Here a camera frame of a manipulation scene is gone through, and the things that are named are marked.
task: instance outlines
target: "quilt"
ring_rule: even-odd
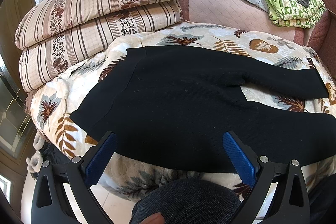
[[[86,94],[124,59],[130,47],[180,45],[204,47],[244,55],[288,69],[316,68],[329,92],[328,99],[299,100],[277,94],[265,87],[245,84],[241,89],[247,100],[296,112],[324,112],[336,115],[336,86],[323,68],[316,52],[280,37],[257,31],[246,31],[214,24],[182,22],[157,32],[142,32],[115,39],[107,49],[67,68],[58,77],[38,89],[32,98],[30,112],[37,129],[69,158],[82,156],[96,142],[78,127],[69,115],[78,108]],[[302,167],[307,189],[336,172],[336,157]],[[213,174],[180,171],[150,165],[114,153],[99,183],[122,198],[134,202],[152,190],[175,179],[199,178],[230,189],[243,200],[249,186],[238,174]],[[257,219],[266,214],[276,186],[272,184]]]

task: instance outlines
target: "green patterned cloth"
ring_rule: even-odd
[[[281,27],[311,28],[325,11],[322,0],[310,0],[305,8],[297,0],[266,0],[269,18]]]

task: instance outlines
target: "sofa armrest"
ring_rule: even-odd
[[[336,13],[336,0],[323,0],[325,6]],[[330,25],[323,43],[318,50],[318,55],[327,66],[332,78],[336,79],[336,16],[330,14]]]

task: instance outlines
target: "hand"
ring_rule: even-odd
[[[141,221],[140,224],[165,224],[165,219],[161,213],[155,213]]]

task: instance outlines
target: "metal screw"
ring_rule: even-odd
[[[299,165],[299,162],[297,160],[292,160],[292,165],[294,166],[298,166]]]
[[[81,157],[80,156],[75,156],[75,157],[72,158],[72,162],[73,163],[78,163],[80,161],[81,161]]]
[[[261,162],[268,162],[268,158],[266,156],[260,156]]]
[[[44,161],[44,162],[42,163],[42,166],[43,166],[43,167],[48,167],[49,164],[50,164],[50,161],[46,160],[46,161]]]

